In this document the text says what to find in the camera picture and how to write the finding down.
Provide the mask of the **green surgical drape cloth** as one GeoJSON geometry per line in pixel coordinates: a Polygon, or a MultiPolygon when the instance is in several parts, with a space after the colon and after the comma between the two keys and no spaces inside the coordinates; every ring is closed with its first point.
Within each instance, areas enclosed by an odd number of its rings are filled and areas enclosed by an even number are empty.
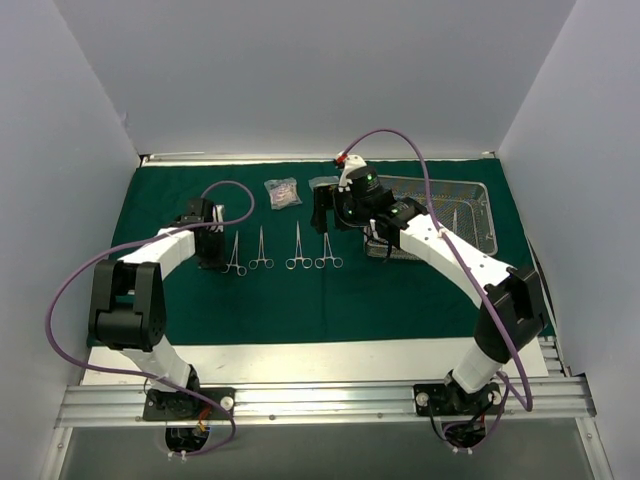
{"type": "Polygon", "coordinates": [[[332,231],[340,269],[295,268],[296,222],[304,255],[317,258],[323,237],[310,225],[308,181],[332,176],[329,162],[206,167],[143,167],[130,182],[113,241],[124,244],[154,235],[199,195],[225,206],[233,220],[227,250],[239,232],[239,259],[258,251],[275,262],[244,277],[183,263],[165,281],[167,337],[175,345],[236,345],[469,337],[478,312],[469,298],[430,266],[384,261],[365,254],[362,235],[332,231]],[[293,177],[302,204],[272,210],[264,182],[293,177]]]}

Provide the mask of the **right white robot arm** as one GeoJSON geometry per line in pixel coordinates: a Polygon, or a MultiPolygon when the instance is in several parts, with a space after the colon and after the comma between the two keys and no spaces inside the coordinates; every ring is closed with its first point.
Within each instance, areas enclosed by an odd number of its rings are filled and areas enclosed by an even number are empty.
{"type": "Polygon", "coordinates": [[[337,181],[313,186],[312,227],[361,229],[389,248],[413,255],[462,290],[479,310],[473,343],[449,373],[444,400],[455,412],[469,411],[480,392],[549,322],[535,269],[517,269],[485,255],[444,226],[431,210],[385,187],[374,167],[347,167],[337,181]]]}

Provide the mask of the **clear packet with sutures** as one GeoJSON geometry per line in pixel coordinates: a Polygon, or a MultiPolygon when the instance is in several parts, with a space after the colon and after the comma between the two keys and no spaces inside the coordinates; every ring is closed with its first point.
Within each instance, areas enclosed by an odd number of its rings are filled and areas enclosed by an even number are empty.
{"type": "Polygon", "coordinates": [[[272,210],[282,210],[302,204],[298,195],[297,180],[293,177],[270,179],[264,182],[272,210]]]}

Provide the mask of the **green gauze packet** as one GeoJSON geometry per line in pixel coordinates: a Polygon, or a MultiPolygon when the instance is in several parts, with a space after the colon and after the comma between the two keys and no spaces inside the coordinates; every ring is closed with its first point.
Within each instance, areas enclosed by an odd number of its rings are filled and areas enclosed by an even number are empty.
{"type": "Polygon", "coordinates": [[[339,178],[337,176],[319,176],[308,181],[308,185],[311,190],[319,187],[337,185],[338,183],[339,178]]]}

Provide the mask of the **metal mesh instrument tray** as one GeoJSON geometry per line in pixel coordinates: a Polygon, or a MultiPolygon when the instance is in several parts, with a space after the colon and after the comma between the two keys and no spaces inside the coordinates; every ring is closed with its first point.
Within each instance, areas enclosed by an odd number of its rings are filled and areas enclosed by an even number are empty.
{"type": "MultiPolygon", "coordinates": [[[[422,178],[380,175],[381,184],[397,199],[411,197],[426,205],[422,178]]],[[[432,203],[439,222],[451,230],[454,209],[461,214],[457,236],[486,255],[498,251],[486,186],[480,182],[431,180],[432,203]]]]}

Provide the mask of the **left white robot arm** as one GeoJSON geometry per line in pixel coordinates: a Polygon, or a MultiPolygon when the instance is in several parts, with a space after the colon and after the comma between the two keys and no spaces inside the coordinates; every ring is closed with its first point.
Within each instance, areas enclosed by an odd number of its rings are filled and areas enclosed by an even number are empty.
{"type": "Polygon", "coordinates": [[[224,216],[224,205],[192,199],[186,213],[152,239],[94,268],[89,334],[146,373],[152,389],[167,395],[166,408],[179,419],[200,411],[202,395],[195,368],[167,338],[164,281],[192,258],[206,267],[222,267],[224,216]]]}

